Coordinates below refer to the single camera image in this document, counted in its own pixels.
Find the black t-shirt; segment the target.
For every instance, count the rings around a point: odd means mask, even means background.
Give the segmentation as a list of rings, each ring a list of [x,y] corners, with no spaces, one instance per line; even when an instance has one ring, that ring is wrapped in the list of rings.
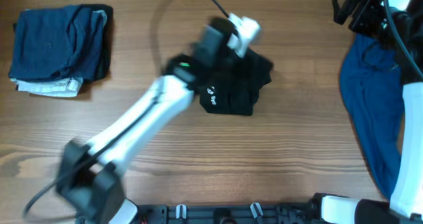
[[[273,62],[249,49],[243,58],[228,59],[226,66],[199,88],[200,105],[210,114],[252,115],[260,89],[272,81]]]

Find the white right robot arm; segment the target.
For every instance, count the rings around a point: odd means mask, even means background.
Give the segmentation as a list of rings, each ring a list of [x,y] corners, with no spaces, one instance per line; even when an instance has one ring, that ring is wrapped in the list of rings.
[[[323,223],[422,222],[422,0],[332,0],[355,33],[340,94],[382,202],[317,194]]]

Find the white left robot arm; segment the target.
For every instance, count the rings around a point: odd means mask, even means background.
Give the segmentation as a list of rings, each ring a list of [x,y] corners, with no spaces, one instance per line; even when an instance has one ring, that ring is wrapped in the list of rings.
[[[192,103],[214,75],[241,61],[247,47],[236,36],[202,38],[188,55],[171,58],[149,90],[109,128],[83,145],[71,140],[63,151],[56,194],[88,223],[132,223],[137,206],[122,177],[144,145]]]

